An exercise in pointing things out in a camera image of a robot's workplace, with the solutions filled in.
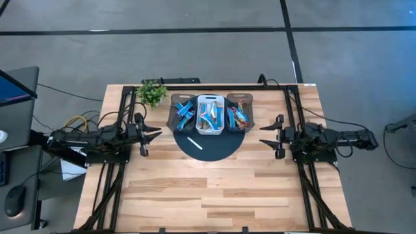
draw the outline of gray floor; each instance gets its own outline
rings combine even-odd
[[[410,0],[288,0],[287,5],[293,27],[416,25],[416,2]],[[279,1],[11,0],[0,19],[0,31],[227,26],[282,27]],[[304,82],[317,83],[327,117],[366,125],[382,143],[385,124],[416,112],[416,32],[298,32],[294,39]],[[158,77],[250,83],[264,73],[294,82],[284,32],[0,36],[0,48],[0,69],[39,66],[40,83],[91,98],[102,98],[107,84]],[[43,87],[38,95],[35,116],[53,128],[101,107]],[[34,128],[47,131],[36,122]],[[398,162],[416,166],[410,140],[400,131],[388,135],[387,145]],[[353,157],[340,158],[339,167],[355,228],[414,233],[415,172],[393,165],[382,147],[356,150]],[[50,227],[33,233],[69,231],[80,192],[48,200],[42,217]]]

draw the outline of blue wrapper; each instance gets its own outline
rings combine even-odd
[[[178,110],[176,113],[180,116],[184,116],[192,106],[193,104],[190,101],[188,101],[187,105],[184,106],[182,109]]]
[[[221,127],[221,112],[222,112],[222,106],[220,104],[216,105],[216,126]]]
[[[183,116],[183,119],[181,120],[181,122],[179,123],[179,125],[177,126],[177,128],[179,130],[182,130],[185,126],[185,124],[187,124],[187,122],[194,116],[195,111],[191,110],[185,113],[185,115]]]
[[[182,103],[176,103],[175,107],[176,107],[177,110],[181,110],[183,108],[183,105],[182,105]]]
[[[215,125],[215,123],[213,122],[213,120],[211,119],[208,113],[206,112],[202,113],[201,118],[203,118],[203,120],[208,122],[208,124],[213,128],[213,130],[218,130],[218,127]]]
[[[235,127],[234,112],[232,109],[228,109],[229,126]]]
[[[201,103],[201,112],[200,113],[204,113],[205,111],[207,111],[207,104],[206,103]],[[203,118],[199,117],[198,122],[200,122],[202,124],[203,123]]]
[[[242,121],[242,122],[248,122],[248,118],[247,116],[240,112],[237,108],[233,107],[233,111],[235,112],[235,115],[237,116],[237,118]]]

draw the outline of wooden tabletop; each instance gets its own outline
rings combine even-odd
[[[118,111],[122,87],[118,84],[107,87],[101,115]],[[323,114],[316,86],[299,84],[299,89],[303,107]],[[230,92],[248,91],[210,91],[221,96]],[[169,95],[204,93],[206,91],[168,92]],[[140,156],[139,145],[133,146],[123,180],[117,232],[158,231],[163,227],[167,231],[241,231],[243,226],[248,226],[250,231],[308,230],[297,166],[291,152],[286,150],[286,158],[275,160],[271,148],[259,142],[260,138],[276,139],[276,131],[260,131],[259,128],[274,123],[278,114],[284,114],[284,126],[289,125],[283,92],[249,93],[254,98],[255,126],[235,153],[217,162],[197,161],[179,149],[166,126],[170,97],[155,110],[148,109],[145,123],[161,127],[163,134],[148,146],[149,157]],[[142,107],[137,105],[135,111],[140,110]],[[308,112],[304,114],[307,122],[325,124],[321,118]],[[102,125],[114,123],[116,118],[116,114],[108,116]],[[322,198],[338,219],[350,226],[338,172],[325,162],[315,165]],[[100,164],[88,168],[74,228],[91,215],[100,170]],[[315,225],[319,226],[312,198],[311,203]],[[108,207],[105,227],[109,226],[112,202]]]

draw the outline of potted plant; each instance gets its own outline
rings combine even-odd
[[[149,105],[152,109],[156,108],[167,96],[167,89],[156,81],[145,81],[143,85],[136,91],[136,95],[140,101]]]

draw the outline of table leg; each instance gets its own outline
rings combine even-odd
[[[34,218],[32,221],[31,230],[38,230],[40,227],[40,211],[42,210],[42,201],[36,202],[36,207],[34,208]]]

